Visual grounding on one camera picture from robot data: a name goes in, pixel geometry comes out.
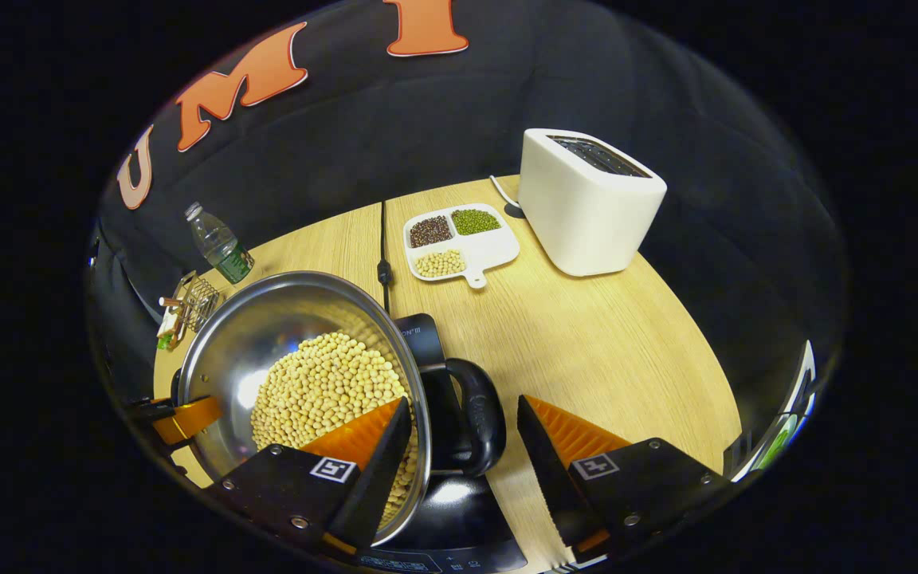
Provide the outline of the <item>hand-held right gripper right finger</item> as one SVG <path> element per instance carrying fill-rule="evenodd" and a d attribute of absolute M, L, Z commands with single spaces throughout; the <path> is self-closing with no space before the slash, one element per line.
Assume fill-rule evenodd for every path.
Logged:
<path fill-rule="evenodd" d="M 547 511 L 576 559 L 626 559 L 724 504 L 735 483 L 658 437 L 631 442 L 518 399 L 517 428 Z"/>

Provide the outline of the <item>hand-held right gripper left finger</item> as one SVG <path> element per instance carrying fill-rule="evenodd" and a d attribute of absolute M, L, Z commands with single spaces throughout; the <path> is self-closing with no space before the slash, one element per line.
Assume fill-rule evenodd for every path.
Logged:
<path fill-rule="evenodd" d="M 411 436 L 400 397 L 303 448 L 273 444 L 206 488 L 223 509 L 307 551 L 369 548 Z"/>

